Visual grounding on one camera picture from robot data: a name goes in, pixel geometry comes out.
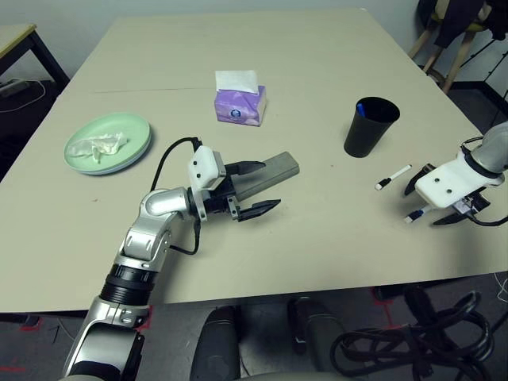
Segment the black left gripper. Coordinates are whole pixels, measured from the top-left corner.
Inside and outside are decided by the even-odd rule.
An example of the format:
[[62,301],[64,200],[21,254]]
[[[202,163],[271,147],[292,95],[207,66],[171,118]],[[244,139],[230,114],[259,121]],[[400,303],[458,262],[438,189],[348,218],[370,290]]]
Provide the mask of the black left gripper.
[[266,200],[252,204],[251,207],[238,210],[236,189],[230,176],[247,175],[265,167],[265,162],[239,161],[225,165],[226,177],[214,189],[209,190],[209,197],[204,200],[204,206],[208,214],[226,213],[233,220],[247,221],[260,217],[281,203],[280,199]]

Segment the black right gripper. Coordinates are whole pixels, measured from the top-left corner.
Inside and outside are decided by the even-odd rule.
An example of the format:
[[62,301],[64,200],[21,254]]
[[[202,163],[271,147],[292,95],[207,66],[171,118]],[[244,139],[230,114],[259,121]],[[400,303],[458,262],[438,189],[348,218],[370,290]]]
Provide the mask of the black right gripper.
[[[415,191],[416,182],[423,176],[433,171],[435,167],[432,164],[426,164],[421,170],[408,182],[404,195],[409,195]],[[467,220],[466,214],[477,214],[486,209],[491,203],[482,195],[481,190],[477,190],[463,197],[454,204],[454,210],[457,213],[449,214],[433,222],[433,226],[453,225],[463,220]]]

